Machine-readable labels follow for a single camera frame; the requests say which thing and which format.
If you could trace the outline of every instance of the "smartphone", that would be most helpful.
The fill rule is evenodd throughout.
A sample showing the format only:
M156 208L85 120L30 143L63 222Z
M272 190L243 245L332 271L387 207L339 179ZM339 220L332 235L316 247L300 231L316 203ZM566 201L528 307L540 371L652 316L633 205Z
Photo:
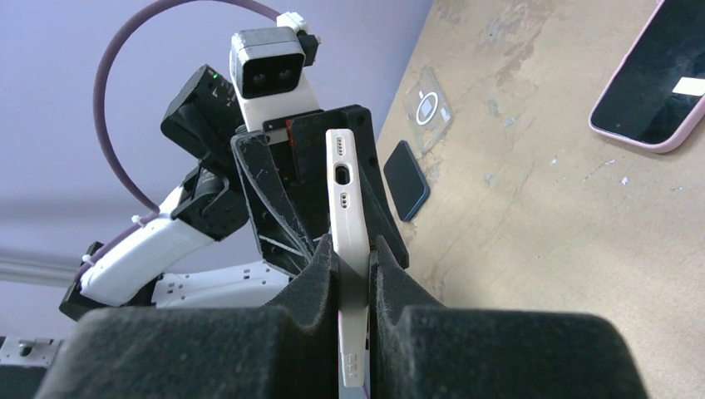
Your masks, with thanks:
M601 135L656 153L705 115L705 1L664 0L590 113Z
M402 222L409 222L431 194L426 177L421 171L409 143L399 141L384 164L384 177L392 201Z
M367 236L355 135L326 132L328 210L338 255L338 346L345 387L365 382L370 240Z

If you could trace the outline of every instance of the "transparent phone case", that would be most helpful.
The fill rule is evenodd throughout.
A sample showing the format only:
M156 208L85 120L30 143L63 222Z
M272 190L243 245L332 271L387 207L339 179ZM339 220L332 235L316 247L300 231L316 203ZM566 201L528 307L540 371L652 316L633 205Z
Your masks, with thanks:
M419 151L425 154L446 134L453 122L451 107L431 68L424 68L418 80L407 90L403 102L414 141Z

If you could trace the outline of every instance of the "wooden table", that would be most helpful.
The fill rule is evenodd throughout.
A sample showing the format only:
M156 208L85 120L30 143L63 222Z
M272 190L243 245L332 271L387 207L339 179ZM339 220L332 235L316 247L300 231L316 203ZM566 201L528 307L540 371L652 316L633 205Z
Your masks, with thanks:
M669 155L588 128L653 0L436 0L382 130L424 67L455 113L399 223L409 273L452 307L596 313L654 397L705 397L705 122Z

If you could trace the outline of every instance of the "pink phone case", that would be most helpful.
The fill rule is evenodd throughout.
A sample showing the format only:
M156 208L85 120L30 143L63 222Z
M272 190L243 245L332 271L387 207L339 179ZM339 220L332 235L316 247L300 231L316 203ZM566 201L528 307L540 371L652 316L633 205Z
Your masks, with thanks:
M599 104L600 101L602 101L602 97L604 97L604 93L607 92L607 89L609 89L609 86L612 84L612 81L614 78L617 76L619 71L622 69L622 66L624 63L627 61L627 58L629 55L631 55L632 51L634 48L637 46L637 43L639 39L641 39L641 36L643 36L643 33L646 31L646 28L648 27L649 24L651 24L651 21L653 20L654 17L656 17L656 13L658 10L661 9L661 6L666 3L667 0L662 0L661 2L658 3L658 6L656 7L656 10L651 14L651 17L648 18L648 21L646 22L646 25L643 26L643 29L641 30L641 33L639 33L637 40L634 41L634 44L632 44L631 48L629 48L629 51L627 52L627 55L624 56L622 59L622 62L619 63L619 67L617 68L616 71L614 71L614 74L612 77L609 78L609 82L607 83L607 86L604 88L602 91L602 94L599 95L599 98L597 102L595 102L595 105L593 107L593 110L590 112L590 116L588 118L588 124L590 126L590 129L593 131L605 135L611 139L615 139L617 141L621 141L623 143L627 143L630 145L636 145L639 148L643 148L647 151L655 152L655 153L665 153L669 152L671 150L675 150L676 147L681 145L683 141L688 137L691 131L695 128L695 125L698 124L698 122L705 116L705 96L698 101L698 103L695 105L693 110L686 116L686 118L683 120L683 123L676 129L676 131L673 133L671 137L668 138L668 140L664 141L663 143L659 144L645 144L640 141L632 140L629 139L628 137L624 137L622 135L617 135L614 134L610 131L604 131L602 129L599 129L595 127L592 123L593 119L593 113L595 111L595 108L597 108L597 105Z

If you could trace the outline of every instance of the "phone screen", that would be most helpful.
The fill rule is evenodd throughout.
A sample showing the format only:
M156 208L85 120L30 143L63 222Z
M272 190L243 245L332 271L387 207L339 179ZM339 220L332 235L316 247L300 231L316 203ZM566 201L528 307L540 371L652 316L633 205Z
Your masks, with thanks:
M400 141L389 155L384 177L399 219L410 221L428 198L430 188L408 142Z
M590 117L646 144L670 138L705 94L705 1L666 0Z

